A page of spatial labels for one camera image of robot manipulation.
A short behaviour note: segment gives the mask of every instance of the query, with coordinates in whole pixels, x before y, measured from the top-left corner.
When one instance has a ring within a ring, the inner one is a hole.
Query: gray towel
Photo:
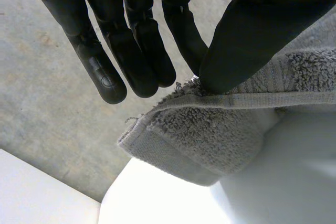
[[[290,110],[336,112],[336,8],[223,95],[197,79],[141,116],[118,140],[130,155],[199,185],[244,169]]]

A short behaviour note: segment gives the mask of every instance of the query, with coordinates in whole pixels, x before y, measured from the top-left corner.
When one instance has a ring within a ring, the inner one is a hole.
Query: fingertip
[[[106,87],[104,84],[102,88],[98,89],[100,96],[106,101],[108,104],[118,104],[125,100],[127,96],[127,88],[125,84],[115,83],[110,87]]]

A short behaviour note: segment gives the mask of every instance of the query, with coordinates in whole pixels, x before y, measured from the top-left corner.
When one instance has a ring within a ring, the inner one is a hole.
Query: black finger
[[[162,0],[162,7],[165,20],[181,55],[194,74],[198,76],[207,46],[196,28],[193,13],[188,7],[189,1]]]
[[[336,0],[232,0],[201,65],[202,85],[215,93],[239,85],[335,3]]]
[[[42,0],[61,25],[101,97],[116,104],[127,90],[104,52],[88,17],[85,0]]]
[[[153,19],[153,0],[124,1],[134,37],[154,70],[159,85],[172,85],[176,79],[176,72],[164,48],[158,23]]]
[[[158,90],[155,75],[124,18],[122,0],[88,0],[102,34],[134,93],[151,97]]]

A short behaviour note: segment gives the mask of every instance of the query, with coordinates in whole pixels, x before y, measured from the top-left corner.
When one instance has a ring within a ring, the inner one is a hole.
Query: concrete floor
[[[208,45],[229,1],[190,3]],[[161,0],[153,10],[177,81],[184,82],[192,73],[164,22]],[[91,10],[90,15],[98,31]],[[0,148],[101,201],[129,160],[115,145],[125,120],[151,109],[173,87],[150,99],[129,89],[124,102],[108,105],[40,0],[1,0],[0,17]]]

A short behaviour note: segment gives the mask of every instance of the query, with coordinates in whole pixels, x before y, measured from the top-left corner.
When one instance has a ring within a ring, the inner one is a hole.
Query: towel fold
[[[199,185],[244,169],[287,111],[336,112],[336,8],[223,95],[199,80],[165,97],[118,140],[130,155]]]

